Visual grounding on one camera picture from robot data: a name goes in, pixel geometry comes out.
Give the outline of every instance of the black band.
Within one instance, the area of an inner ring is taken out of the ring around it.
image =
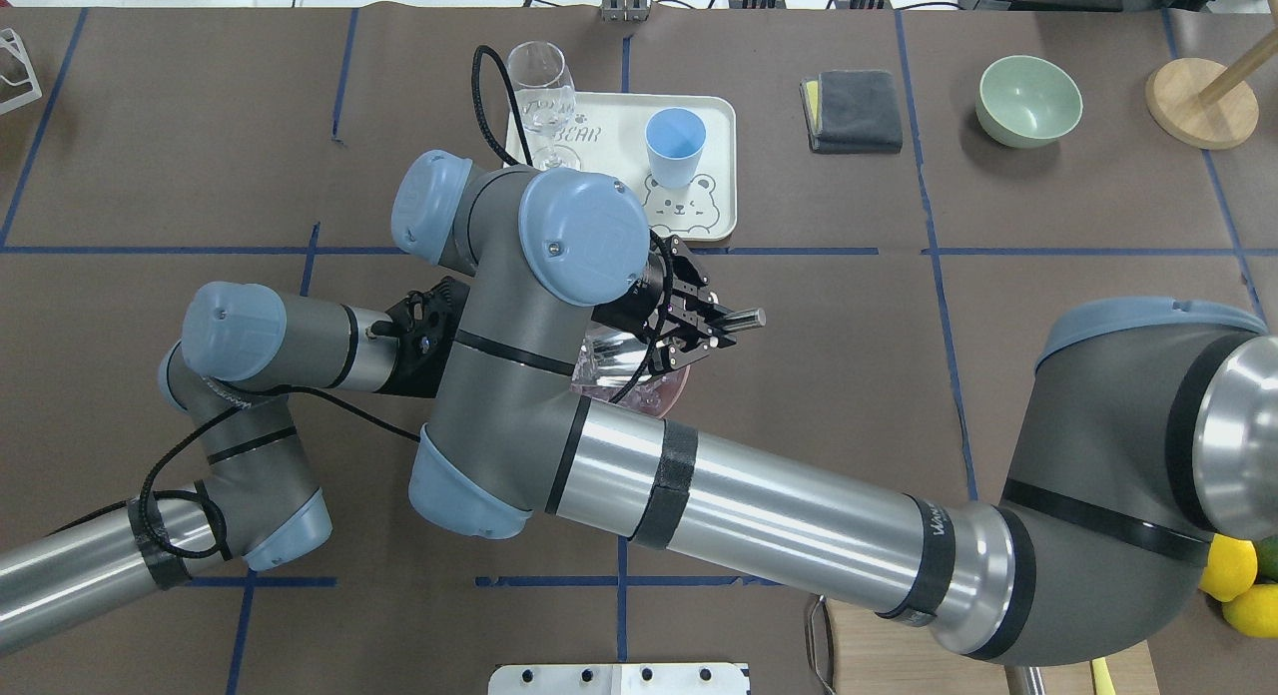
[[[670,544],[670,539],[675,537],[675,528],[679,528],[679,521],[684,517],[684,508],[688,507],[688,491],[693,485],[694,470],[697,470],[697,429],[667,420],[661,439],[657,475],[653,477],[652,492],[648,493],[648,506],[639,517],[631,540],[657,551]]]
[[[261,446],[270,446],[271,443],[275,443],[275,441],[284,441],[285,437],[293,437],[296,434],[298,429],[291,425],[282,431],[268,432],[266,436],[254,437],[254,439],[252,441],[244,441],[244,443],[240,443],[238,446],[230,446],[230,448],[226,448],[224,451],[217,451],[216,454],[210,455],[208,464],[220,464],[226,459],[233,459],[236,455],[254,451],[257,448],[261,448]]]
[[[950,592],[957,547],[950,514],[939,505],[909,497],[918,505],[919,515],[923,516],[923,553],[919,556],[919,572],[914,576],[914,585],[900,606],[875,615],[910,627],[923,627],[937,618],[937,608]]]
[[[455,340],[458,344],[469,345],[469,348],[479,350],[479,353],[488,354],[489,356],[507,359],[509,362],[515,362],[518,364],[527,364],[529,368],[557,373],[558,376],[571,377],[573,370],[576,368],[575,364],[539,356],[538,354],[529,353],[529,350],[516,349],[514,345],[489,341],[484,339],[484,336],[475,336],[474,332],[461,331],[460,328],[458,330]]]
[[[346,322],[350,327],[350,341],[346,344],[346,362],[341,364],[341,373],[337,373],[337,377],[334,377],[332,382],[325,386],[325,390],[341,386],[341,382],[350,376],[350,369],[355,365],[355,350],[359,350],[359,322],[355,321],[355,312],[348,304],[341,304],[341,309],[346,312]]]
[[[1194,433],[1197,431],[1197,414],[1203,405],[1203,396],[1206,395],[1208,386],[1215,373],[1238,345],[1255,339],[1255,332],[1231,332],[1220,336],[1203,349],[1199,358],[1190,364],[1189,372],[1181,381],[1180,390],[1176,391],[1176,400],[1172,401],[1171,413],[1167,416],[1167,437],[1164,437],[1167,455],[1167,477],[1171,482],[1172,496],[1181,514],[1203,530],[1217,531],[1212,520],[1203,510],[1203,502],[1197,496],[1197,487],[1194,484]]]
[[[203,478],[201,478],[199,480],[196,482],[196,494],[201,496],[201,498],[203,498],[203,501],[201,502],[201,508],[204,508],[204,503],[212,503],[213,502],[213,500],[208,494],[208,487],[204,485]],[[207,517],[207,514],[208,514],[207,508],[204,508],[204,514],[206,514],[206,517]],[[215,540],[215,544],[217,546],[217,554],[221,556],[222,560],[231,560],[231,558],[235,557],[235,556],[231,554],[230,546],[226,544],[226,539],[225,538],[220,538],[219,535],[215,534],[213,535],[213,540]]]
[[[129,528],[133,528],[133,542],[138,547],[138,553],[142,554],[142,562],[147,563],[151,580],[155,580],[161,590],[187,583],[190,580],[190,574],[187,572],[187,566],[181,562],[181,558],[156,546],[147,538],[146,531],[142,530],[141,503],[142,501],[133,498],[129,501],[127,508],[129,512]],[[160,517],[160,505],[156,505],[155,498],[148,502],[147,515],[151,517],[151,528],[155,528],[156,535],[162,540],[167,540],[169,534],[165,531],[164,519]]]
[[[551,496],[546,500],[546,512],[550,515],[555,515],[558,511],[560,501],[564,500],[567,473],[573,470],[573,460],[576,457],[576,446],[581,443],[581,428],[585,427],[588,413],[590,413],[590,399],[581,396],[576,402],[576,414],[573,416],[573,427],[567,432],[567,441],[564,443],[564,454],[560,456],[560,469],[555,473],[555,484],[551,485]]]
[[[1030,531],[1011,510],[994,510],[1003,516],[1007,531],[1012,537],[1012,595],[1007,602],[1007,612],[1003,613],[1003,620],[998,623],[993,638],[980,648],[967,653],[969,658],[976,661],[994,659],[1016,643],[1021,631],[1025,630],[1025,622],[1030,620],[1030,609],[1034,608],[1034,589],[1038,585],[1038,560],[1034,557],[1034,542],[1030,539]]]
[[[1030,485],[1019,480],[1007,479],[1003,485],[1003,500],[1008,503],[1017,503],[1021,507],[1031,508],[1045,516],[1062,519],[1062,521],[1079,528],[1086,528],[1093,533],[1108,535],[1136,546],[1143,551],[1158,553],[1159,556],[1181,560],[1181,562],[1203,567],[1206,563],[1206,552],[1212,543],[1200,540],[1192,535],[1186,535],[1144,519],[1132,517],[1127,514],[1102,508],[1084,501],[1062,496],[1038,485]]]

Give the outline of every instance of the bear drawing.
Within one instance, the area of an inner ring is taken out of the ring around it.
[[[644,178],[644,185],[648,189],[643,201],[644,212],[671,234],[711,235],[712,227],[720,222],[714,180],[704,172],[693,176],[691,184],[682,189],[666,189],[652,175]]]

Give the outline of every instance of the white tray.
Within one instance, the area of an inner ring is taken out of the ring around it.
[[[663,107],[685,107],[705,121],[705,149],[697,176],[684,189],[657,185],[648,167],[644,126]],[[534,152],[538,143],[537,135],[529,135]],[[607,172],[629,185],[643,201],[657,235],[721,240],[736,227],[736,112],[726,100],[578,91],[576,119],[556,143],[579,155],[581,171]],[[523,157],[514,118],[506,126],[506,149]]]

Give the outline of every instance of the wooden cutting board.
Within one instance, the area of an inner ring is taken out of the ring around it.
[[[835,690],[840,695],[1003,695],[1002,666],[955,655],[927,627],[905,627],[831,600]],[[1105,658],[1117,695],[1159,695],[1149,646]],[[1093,695],[1088,663],[1042,668],[1047,695]]]

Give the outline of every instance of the glass base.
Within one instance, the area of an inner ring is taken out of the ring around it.
[[[567,146],[546,146],[533,152],[533,167],[548,171],[552,167],[580,169],[581,158]]]

